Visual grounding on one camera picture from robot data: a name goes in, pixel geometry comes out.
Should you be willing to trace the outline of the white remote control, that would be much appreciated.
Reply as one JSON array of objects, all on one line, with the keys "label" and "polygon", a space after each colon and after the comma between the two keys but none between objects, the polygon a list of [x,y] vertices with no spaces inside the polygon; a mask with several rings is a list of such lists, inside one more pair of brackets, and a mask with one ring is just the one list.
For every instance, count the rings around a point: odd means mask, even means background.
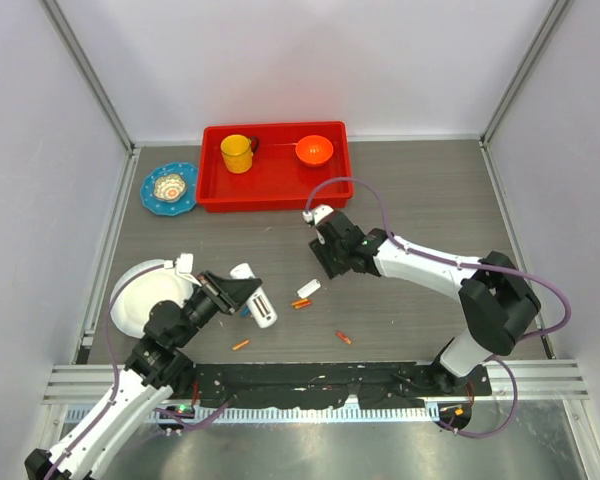
[{"label": "white remote control", "polygon": [[[255,279],[256,276],[248,263],[242,263],[235,266],[230,271],[232,279]],[[266,329],[275,324],[278,319],[270,299],[262,287],[258,287],[246,302],[252,317],[261,329]]]}]

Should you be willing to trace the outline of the white battery cover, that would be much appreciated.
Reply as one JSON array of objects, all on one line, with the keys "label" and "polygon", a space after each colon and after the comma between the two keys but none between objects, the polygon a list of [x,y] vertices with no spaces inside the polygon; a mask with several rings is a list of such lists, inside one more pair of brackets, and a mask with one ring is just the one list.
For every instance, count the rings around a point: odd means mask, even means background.
[{"label": "white battery cover", "polygon": [[321,288],[321,283],[317,279],[312,279],[297,290],[299,298],[308,298]]}]

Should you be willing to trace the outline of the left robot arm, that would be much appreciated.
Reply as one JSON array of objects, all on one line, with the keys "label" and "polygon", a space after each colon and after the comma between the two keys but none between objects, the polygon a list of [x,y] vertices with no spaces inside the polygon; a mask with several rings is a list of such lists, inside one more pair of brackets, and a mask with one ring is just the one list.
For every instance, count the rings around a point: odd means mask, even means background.
[{"label": "left robot arm", "polygon": [[183,304],[156,303],[144,335],[125,364],[113,364],[113,383],[83,420],[51,448],[25,459],[29,479],[99,479],[131,435],[162,401],[185,397],[194,363],[180,351],[218,313],[236,313],[262,286],[204,271],[193,277]]}]

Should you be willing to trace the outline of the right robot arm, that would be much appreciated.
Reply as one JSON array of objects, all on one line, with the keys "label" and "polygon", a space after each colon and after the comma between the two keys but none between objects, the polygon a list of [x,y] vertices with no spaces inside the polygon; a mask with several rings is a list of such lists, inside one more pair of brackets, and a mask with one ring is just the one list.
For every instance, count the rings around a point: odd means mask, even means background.
[{"label": "right robot arm", "polygon": [[463,257],[413,246],[383,229],[365,233],[345,213],[326,205],[302,217],[316,231],[310,249],[330,279],[349,271],[400,279],[460,304],[466,329],[430,366],[430,382],[442,394],[457,393],[490,357],[509,355],[541,310],[520,271],[500,252]]}]

